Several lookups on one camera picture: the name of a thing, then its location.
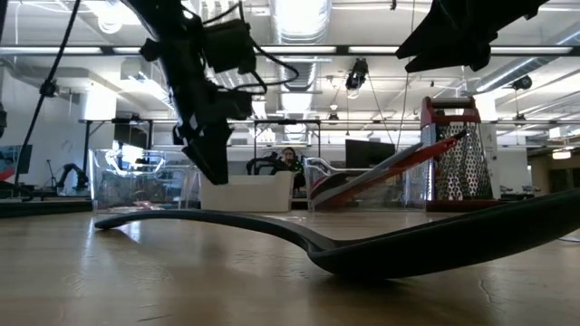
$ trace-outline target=person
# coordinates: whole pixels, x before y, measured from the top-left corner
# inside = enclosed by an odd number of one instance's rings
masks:
[[[287,147],[282,150],[282,161],[286,164],[289,171],[295,173],[294,190],[306,186],[304,167],[293,148]]]

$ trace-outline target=wooden table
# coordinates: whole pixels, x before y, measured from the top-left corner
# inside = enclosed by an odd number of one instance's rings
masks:
[[[355,238],[440,216],[285,218]],[[96,232],[93,222],[90,214],[0,220],[3,326],[580,322],[580,244],[556,241],[488,264],[363,285],[332,277],[269,235],[186,221]]]

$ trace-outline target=desk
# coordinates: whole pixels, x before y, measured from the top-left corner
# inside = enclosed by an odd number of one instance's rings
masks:
[[[442,215],[294,212],[335,238]],[[338,280],[269,235],[187,221],[95,232],[91,214],[0,220],[3,325],[577,325],[580,245],[382,284]]]

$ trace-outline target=clear plastic bin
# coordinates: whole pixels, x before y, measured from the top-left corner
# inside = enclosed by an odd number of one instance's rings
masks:
[[[199,206],[200,172],[180,152],[91,152],[91,195],[98,214]]]
[[[411,168],[410,170],[394,177],[382,180],[364,191],[344,200],[340,205],[321,202],[320,195],[326,191],[314,190],[321,185],[321,181],[334,175],[343,177],[328,181],[331,183],[326,188],[342,187],[347,182],[353,181],[369,168],[333,168],[321,158],[306,158],[304,160],[304,176],[306,178],[306,190],[308,209],[316,210],[424,210],[425,200],[421,198],[422,169]]]

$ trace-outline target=black spatula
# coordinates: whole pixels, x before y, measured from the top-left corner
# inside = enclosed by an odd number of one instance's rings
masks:
[[[517,254],[580,227],[580,189],[493,207],[357,240],[333,240],[274,218],[202,210],[129,213],[95,223],[110,229],[133,221],[183,219],[274,235],[300,246],[316,265],[354,278],[390,279],[435,273]]]

